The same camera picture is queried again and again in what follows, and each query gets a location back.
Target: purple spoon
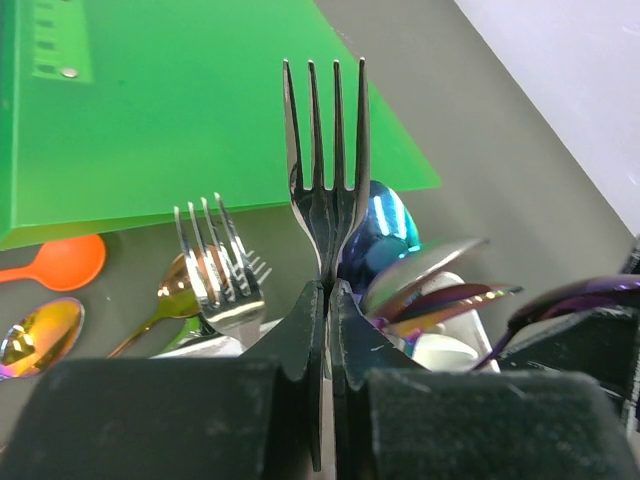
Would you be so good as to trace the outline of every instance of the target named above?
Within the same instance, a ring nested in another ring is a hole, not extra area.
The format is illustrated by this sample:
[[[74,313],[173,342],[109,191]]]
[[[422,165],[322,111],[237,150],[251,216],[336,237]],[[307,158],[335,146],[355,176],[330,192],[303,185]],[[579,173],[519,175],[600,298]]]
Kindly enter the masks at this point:
[[[520,330],[532,323],[592,308],[624,304],[638,294],[640,275],[625,274],[589,278],[550,290],[511,315],[504,335],[473,370],[480,370],[494,360]]]

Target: metal rivet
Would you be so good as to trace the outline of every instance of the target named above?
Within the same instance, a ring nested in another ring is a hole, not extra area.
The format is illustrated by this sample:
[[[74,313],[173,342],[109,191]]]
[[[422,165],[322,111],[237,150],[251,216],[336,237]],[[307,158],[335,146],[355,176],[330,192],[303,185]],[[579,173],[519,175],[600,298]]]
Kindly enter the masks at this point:
[[[76,78],[78,76],[78,71],[75,68],[66,67],[60,70],[63,77],[67,78]]]

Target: green plastic board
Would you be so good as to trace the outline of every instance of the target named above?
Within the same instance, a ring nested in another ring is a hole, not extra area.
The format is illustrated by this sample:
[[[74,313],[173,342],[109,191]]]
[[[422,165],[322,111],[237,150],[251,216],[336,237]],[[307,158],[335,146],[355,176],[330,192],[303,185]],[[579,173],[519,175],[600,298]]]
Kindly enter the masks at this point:
[[[306,62],[316,61],[328,154],[341,61],[353,158],[357,62],[310,0],[0,5],[0,248],[170,221],[174,205],[214,191],[235,211],[288,202],[284,58],[304,152]],[[372,177],[400,191],[437,186],[369,92]]]

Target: rainbow spoon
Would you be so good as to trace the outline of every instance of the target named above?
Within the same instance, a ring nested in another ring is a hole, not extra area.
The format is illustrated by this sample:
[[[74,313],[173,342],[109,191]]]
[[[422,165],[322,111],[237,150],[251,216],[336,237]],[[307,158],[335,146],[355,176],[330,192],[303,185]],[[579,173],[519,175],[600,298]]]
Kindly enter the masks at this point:
[[[417,298],[392,320],[386,321],[383,328],[398,337],[408,337],[521,291],[522,287],[518,285],[452,285]]]
[[[9,329],[0,344],[0,380],[32,377],[69,353],[84,322],[84,307],[75,298],[60,298],[38,307]]]

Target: white wall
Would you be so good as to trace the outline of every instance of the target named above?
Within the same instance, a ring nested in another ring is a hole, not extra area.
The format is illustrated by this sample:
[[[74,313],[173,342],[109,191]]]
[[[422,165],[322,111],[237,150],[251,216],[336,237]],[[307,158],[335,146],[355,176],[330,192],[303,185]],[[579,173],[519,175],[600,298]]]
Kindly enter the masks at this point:
[[[632,233],[640,233],[640,2],[456,0]]]

